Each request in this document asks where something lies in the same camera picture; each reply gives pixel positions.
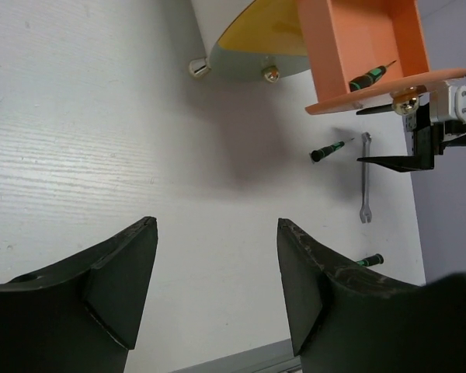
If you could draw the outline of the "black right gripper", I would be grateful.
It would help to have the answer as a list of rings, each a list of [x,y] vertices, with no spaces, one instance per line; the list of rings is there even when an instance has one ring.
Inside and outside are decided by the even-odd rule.
[[[393,112],[391,103],[371,106],[356,112],[357,116]],[[382,166],[399,173],[434,169],[437,155],[446,148],[466,147],[466,124],[456,120],[434,123],[429,118],[429,104],[405,117],[405,130],[412,135],[409,156],[361,157],[358,162]]]

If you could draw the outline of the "orange drawer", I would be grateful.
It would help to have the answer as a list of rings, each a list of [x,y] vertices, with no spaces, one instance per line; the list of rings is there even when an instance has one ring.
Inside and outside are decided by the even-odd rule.
[[[466,68],[431,69],[415,1],[296,4],[318,100],[311,115],[390,103],[466,76]],[[394,60],[374,85],[350,91],[352,79]]]

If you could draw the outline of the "black green precision screwdriver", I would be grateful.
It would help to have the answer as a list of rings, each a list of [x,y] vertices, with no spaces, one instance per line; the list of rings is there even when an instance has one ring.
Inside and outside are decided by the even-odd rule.
[[[360,75],[349,82],[349,89],[351,92],[355,92],[357,90],[365,89],[374,85],[378,82],[388,71],[388,68],[391,67],[397,61],[394,60],[386,65],[380,65],[376,68],[373,68],[366,72],[363,75]]]
[[[356,263],[362,267],[373,267],[383,264],[384,257],[380,253],[377,253],[373,256],[368,256],[366,258],[363,258],[362,260],[358,260]]]
[[[314,150],[310,153],[310,159],[312,162],[320,162],[321,160],[327,158],[331,154],[337,152],[341,148],[343,148],[348,142],[353,141],[354,138],[350,138],[346,141],[339,141],[334,144],[325,146],[323,148]]]

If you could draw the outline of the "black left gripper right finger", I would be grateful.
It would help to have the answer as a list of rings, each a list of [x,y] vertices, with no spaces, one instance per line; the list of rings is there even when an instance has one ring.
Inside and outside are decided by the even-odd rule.
[[[359,265],[281,218],[294,355],[305,372],[466,372],[466,274],[417,286]]]

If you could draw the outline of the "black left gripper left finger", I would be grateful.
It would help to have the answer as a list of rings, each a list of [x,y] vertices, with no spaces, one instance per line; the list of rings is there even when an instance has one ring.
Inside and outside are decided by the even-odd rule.
[[[0,284],[0,372],[122,372],[155,263],[153,217]]]

